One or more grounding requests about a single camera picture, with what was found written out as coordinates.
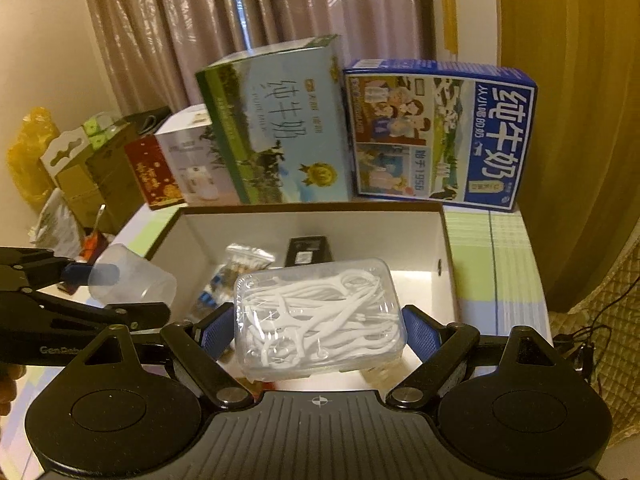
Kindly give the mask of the person's left hand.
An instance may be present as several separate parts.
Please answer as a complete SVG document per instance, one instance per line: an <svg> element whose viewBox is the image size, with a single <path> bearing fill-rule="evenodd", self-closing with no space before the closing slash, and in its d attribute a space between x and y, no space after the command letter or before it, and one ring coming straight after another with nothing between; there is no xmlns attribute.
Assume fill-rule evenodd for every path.
<svg viewBox="0 0 640 480"><path fill-rule="evenodd" d="M17 396L17 381L26 374L22 364L0 364L0 416L9 414Z"/></svg>

